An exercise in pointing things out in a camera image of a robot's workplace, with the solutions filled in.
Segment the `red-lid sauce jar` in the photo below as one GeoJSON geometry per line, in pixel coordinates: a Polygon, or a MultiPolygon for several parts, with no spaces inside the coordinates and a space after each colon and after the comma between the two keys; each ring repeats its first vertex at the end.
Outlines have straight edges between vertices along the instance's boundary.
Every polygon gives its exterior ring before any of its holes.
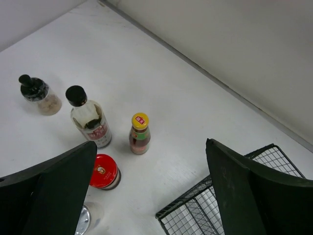
{"type": "Polygon", "coordinates": [[[89,185],[101,190],[112,190],[120,180],[121,171],[114,159],[106,154],[97,154],[89,185]]]}

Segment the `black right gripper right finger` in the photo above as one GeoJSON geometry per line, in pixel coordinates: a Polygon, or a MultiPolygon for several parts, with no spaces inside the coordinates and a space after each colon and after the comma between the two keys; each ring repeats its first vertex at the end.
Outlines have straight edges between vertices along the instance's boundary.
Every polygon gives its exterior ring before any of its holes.
{"type": "Polygon", "coordinates": [[[210,176],[227,235],[311,235],[313,182],[206,141],[210,176]]]}

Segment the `tall black-cap sauce bottle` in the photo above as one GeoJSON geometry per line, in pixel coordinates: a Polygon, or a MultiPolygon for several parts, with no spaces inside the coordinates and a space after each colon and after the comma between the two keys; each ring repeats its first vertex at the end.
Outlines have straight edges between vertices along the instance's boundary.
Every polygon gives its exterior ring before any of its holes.
{"type": "Polygon", "coordinates": [[[101,106],[89,100],[85,90],[78,85],[66,90],[66,98],[72,106],[70,118],[76,128],[98,148],[106,147],[112,140],[112,132],[101,106]]]}

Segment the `silver-lid shaker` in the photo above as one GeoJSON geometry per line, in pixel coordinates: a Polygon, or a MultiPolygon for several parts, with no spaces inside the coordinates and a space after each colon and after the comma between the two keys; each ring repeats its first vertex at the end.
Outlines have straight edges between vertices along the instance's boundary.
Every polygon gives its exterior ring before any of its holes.
{"type": "Polygon", "coordinates": [[[87,235],[100,224],[103,216],[103,206],[96,202],[85,202],[80,213],[75,235],[87,235]]]}

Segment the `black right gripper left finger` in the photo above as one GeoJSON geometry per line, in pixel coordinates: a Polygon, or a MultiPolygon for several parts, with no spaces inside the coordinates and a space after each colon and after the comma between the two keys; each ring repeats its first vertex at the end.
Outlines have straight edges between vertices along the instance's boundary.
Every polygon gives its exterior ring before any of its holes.
{"type": "Polygon", "coordinates": [[[73,235],[91,180],[96,144],[0,179],[2,235],[73,235]]]}

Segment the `yellow-cap sauce bottle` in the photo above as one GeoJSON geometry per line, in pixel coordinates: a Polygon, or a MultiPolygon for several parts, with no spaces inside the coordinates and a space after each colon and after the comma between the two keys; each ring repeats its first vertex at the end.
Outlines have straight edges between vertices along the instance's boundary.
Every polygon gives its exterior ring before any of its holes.
{"type": "Polygon", "coordinates": [[[149,149],[150,140],[151,133],[148,116],[145,113],[134,114],[129,133],[130,150],[134,154],[144,154],[149,149]]]}

